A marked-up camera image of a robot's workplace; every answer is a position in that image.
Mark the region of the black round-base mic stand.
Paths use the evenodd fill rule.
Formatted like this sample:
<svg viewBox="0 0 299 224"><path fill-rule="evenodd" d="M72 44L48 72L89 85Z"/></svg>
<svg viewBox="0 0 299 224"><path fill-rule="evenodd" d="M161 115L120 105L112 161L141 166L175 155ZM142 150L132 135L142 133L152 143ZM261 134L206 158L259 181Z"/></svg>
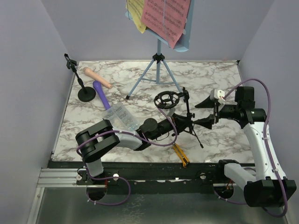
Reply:
<svg viewBox="0 0 299 224"><path fill-rule="evenodd" d="M69 70L72 70L72 72L75 74L76 78L77 78L77 82L80 85L81 89L78 91L78 99L82 102L90 102L92 101L95 96L96 96L96 91L94 88L92 87L85 87L83 80L79 77L78 73L77 73L77 61L72 60L69 58L68 54L64 54L64 57L66 59L66 67Z"/></svg>

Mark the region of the purple microphone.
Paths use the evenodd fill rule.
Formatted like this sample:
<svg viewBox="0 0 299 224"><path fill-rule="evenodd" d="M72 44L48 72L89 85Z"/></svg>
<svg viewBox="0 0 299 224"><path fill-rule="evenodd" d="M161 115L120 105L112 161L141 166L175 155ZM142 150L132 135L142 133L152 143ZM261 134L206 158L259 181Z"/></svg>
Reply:
<svg viewBox="0 0 299 224"><path fill-rule="evenodd" d="M96 90L99 98L101 99L102 103L103 103L103 106L106 110L110 109L110 104L103 92L103 89L102 89L102 85L99 81L94 81L93 82L93 88Z"/></svg>

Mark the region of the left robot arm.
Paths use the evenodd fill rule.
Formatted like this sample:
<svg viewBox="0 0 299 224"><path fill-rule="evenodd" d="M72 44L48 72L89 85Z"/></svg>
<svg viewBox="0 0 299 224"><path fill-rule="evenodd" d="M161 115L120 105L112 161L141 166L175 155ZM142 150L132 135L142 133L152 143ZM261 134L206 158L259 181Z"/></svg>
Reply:
<svg viewBox="0 0 299 224"><path fill-rule="evenodd" d="M118 130L112 123L104 119L97 124L79 132L75 139L78 144L79 154L87 166L87 178L93 184L103 181L104 168L101 158L114 147L129 148L134 151L142 151L153 143L158 137L174 131L177 136L189 128L192 133L192 116L173 114L161 122L148 118L133 132Z"/></svg>

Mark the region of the beige microphone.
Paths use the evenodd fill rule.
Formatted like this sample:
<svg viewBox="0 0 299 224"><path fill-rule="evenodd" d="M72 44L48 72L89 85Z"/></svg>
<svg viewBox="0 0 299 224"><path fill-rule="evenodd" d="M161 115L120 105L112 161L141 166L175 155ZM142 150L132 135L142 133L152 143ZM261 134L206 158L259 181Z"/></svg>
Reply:
<svg viewBox="0 0 299 224"><path fill-rule="evenodd" d="M113 86L104 78L102 78L100 75L95 73L93 70L91 70L88 67L83 68L83 72L86 76L89 76L90 78L94 79L95 81L100 82L103 86L105 86L108 89L111 89Z"/></svg>

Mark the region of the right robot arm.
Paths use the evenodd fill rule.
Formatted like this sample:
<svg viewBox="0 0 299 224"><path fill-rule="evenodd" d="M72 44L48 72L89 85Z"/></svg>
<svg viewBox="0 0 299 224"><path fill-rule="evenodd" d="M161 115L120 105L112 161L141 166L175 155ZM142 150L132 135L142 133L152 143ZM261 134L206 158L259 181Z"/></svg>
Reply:
<svg viewBox="0 0 299 224"><path fill-rule="evenodd" d="M235 160L220 160L215 171L216 180L225 183L231 179L243 190L245 202L250 207L282 207L297 186L279 165L266 124L266 112L255 107L254 95L253 87L239 86L235 90L236 104L230 105L225 102L224 91L212 90L196 108L214 111L195 124L211 129L220 119L236 121L248 139L256 173L252 175Z"/></svg>

